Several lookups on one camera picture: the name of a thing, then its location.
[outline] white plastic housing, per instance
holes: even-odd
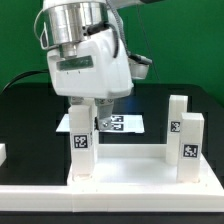
[[[74,4],[74,3],[83,3],[83,2],[99,2],[99,3],[105,3],[105,0],[44,0],[43,4],[43,11],[59,6],[59,5],[66,5],[66,4]]]
[[[77,57],[91,56],[92,68],[60,71],[57,62],[63,61],[58,49],[48,52],[48,66],[58,95],[114,99],[128,96],[133,87],[127,55],[120,40],[117,58],[111,30],[92,35],[77,44]]]
[[[181,113],[187,112],[187,103],[187,96],[170,96],[166,149],[166,162],[170,165],[177,165],[181,130]]]
[[[181,123],[177,181],[198,183],[204,118],[199,113],[182,113]]]

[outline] green backdrop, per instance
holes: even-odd
[[[0,89],[21,72],[47,68],[33,34],[41,7],[42,0],[0,1]],[[224,0],[166,0],[119,12],[130,50],[153,58],[157,72],[151,68],[144,82],[199,85],[224,105]]]

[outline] white block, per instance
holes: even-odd
[[[4,163],[5,160],[6,160],[5,144],[0,144],[0,166]]]
[[[178,182],[199,182],[200,157],[204,118],[199,113],[183,113],[180,153],[177,167]]]
[[[73,105],[69,108],[70,143],[72,155],[73,178],[90,176],[94,169],[94,107],[88,105]]]
[[[171,165],[177,165],[179,155],[181,113],[187,112],[187,103],[187,96],[170,96],[166,162]]]

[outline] metal cylinder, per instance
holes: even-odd
[[[44,11],[49,46],[78,43],[87,39],[89,26],[108,21],[103,3],[74,3]]]

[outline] cable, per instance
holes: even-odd
[[[157,77],[158,81],[161,83],[161,79],[160,79],[158,70],[156,68],[156,65],[154,63],[154,57],[153,57],[153,54],[152,54],[151,46],[149,44],[149,40],[148,40],[146,31],[145,31],[145,27],[144,27],[144,24],[143,24],[143,21],[142,21],[142,17],[141,17],[141,13],[140,13],[140,9],[139,9],[139,6],[138,5],[136,6],[136,9],[137,9],[137,14],[138,14],[139,24],[140,24],[140,26],[142,28],[142,32],[143,32],[143,35],[144,35],[144,38],[145,38],[145,42],[146,42],[146,45],[147,45],[147,49],[148,49],[148,52],[151,55],[151,58],[152,58],[152,61],[153,61],[153,63],[152,63],[153,69],[155,71],[155,74],[156,74],[156,77]]]
[[[122,26],[122,23],[121,23],[120,16],[119,16],[119,14],[117,12],[117,9],[115,8],[115,6],[113,5],[113,3],[111,2],[111,0],[106,0],[106,1],[107,1],[107,4],[108,4],[111,12],[113,13],[113,15],[115,17],[115,20],[116,20],[117,25],[118,25],[119,33],[120,33],[120,36],[121,36],[121,40],[122,40],[122,42],[124,44],[124,48],[125,48],[125,51],[127,53],[127,56],[129,56],[130,53],[128,51],[128,46],[127,46],[127,43],[126,43],[124,29],[123,29],[123,26]]]
[[[16,77],[14,77],[2,90],[1,94],[3,94],[10,86],[12,86],[15,82],[19,81],[20,79],[32,76],[32,75],[38,75],[38,74],[43,74],[43,73],[49,73],[48,69],[44,69],[41,71],[29,71],[29,72],[24,72],[21,73],[19,75],[17,75]]]
[[[39,40],[39,41],[40,41],[40,37],[37,34],[37,23],[38,23],[38,21],[39,21],[40,16],[41,16],[42,13],[43,13],[43,10],[40,10],[40,12],[38,13],[38,15],[37,15],[37,17],[35,19],[34,25],[33,25],[34,35],[37,38],[37,40]]]

